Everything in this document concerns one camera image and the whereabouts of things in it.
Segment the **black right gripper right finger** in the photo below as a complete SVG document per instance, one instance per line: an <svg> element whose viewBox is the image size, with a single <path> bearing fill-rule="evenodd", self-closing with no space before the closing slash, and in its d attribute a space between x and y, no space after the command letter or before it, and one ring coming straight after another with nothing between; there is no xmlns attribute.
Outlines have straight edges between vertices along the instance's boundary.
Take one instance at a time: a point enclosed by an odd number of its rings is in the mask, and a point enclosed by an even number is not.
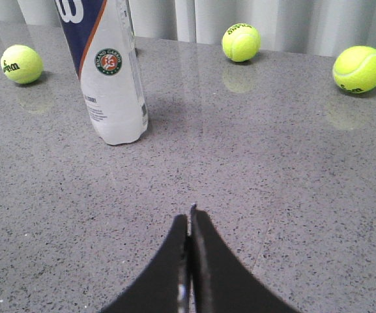
<svg viewBox="0 0 376 313"><path fill-rule="evenodd" d="M191 262L197 312L296 312L258 281L220 237L207 212L191 208Z"/></svg>

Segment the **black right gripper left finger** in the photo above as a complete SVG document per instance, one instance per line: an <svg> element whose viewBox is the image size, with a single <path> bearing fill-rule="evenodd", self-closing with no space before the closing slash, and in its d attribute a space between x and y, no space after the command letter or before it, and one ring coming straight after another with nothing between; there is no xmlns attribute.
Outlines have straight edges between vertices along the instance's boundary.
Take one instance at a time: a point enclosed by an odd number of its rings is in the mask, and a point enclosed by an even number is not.
<svg viewBox="0 0 376 313"><path fill-rule="evenodd" d="M188 311L188 221L178 215L137 279L102 312Z"/></svg>

